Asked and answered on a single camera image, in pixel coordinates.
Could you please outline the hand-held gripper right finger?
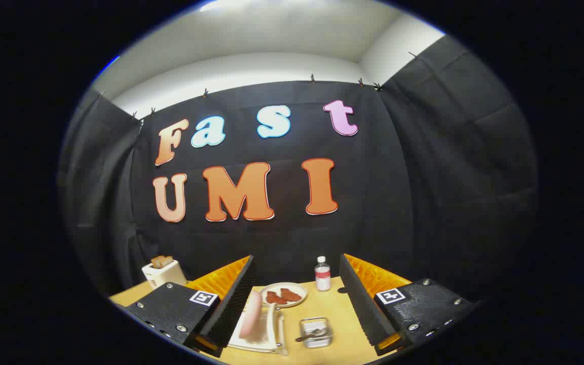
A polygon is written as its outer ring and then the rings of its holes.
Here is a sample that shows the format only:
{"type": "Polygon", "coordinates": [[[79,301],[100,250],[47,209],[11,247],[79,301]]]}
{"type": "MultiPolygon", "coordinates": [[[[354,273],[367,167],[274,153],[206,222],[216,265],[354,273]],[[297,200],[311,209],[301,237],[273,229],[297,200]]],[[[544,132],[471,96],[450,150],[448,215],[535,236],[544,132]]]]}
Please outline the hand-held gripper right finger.
{"type": "Polygon", "coordinates": [[[339,273],[359,324],[378,355],[420,347],[475,309],[473,301],[435,280],[410,282],[349,254],[341,255],[339,273]]]}

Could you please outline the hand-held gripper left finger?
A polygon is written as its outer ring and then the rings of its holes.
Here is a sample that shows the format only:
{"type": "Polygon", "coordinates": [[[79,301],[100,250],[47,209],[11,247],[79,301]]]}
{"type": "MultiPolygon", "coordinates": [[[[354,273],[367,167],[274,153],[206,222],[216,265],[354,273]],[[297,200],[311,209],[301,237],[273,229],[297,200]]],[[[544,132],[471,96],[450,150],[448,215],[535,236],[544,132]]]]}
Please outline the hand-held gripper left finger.
{"type": "Polygon", "coordinates": [[[253,256],[185,285],[153,289],[127,306],[127,315],[172,343],[220,356],[228,346],[255,280],[253,256]]]}

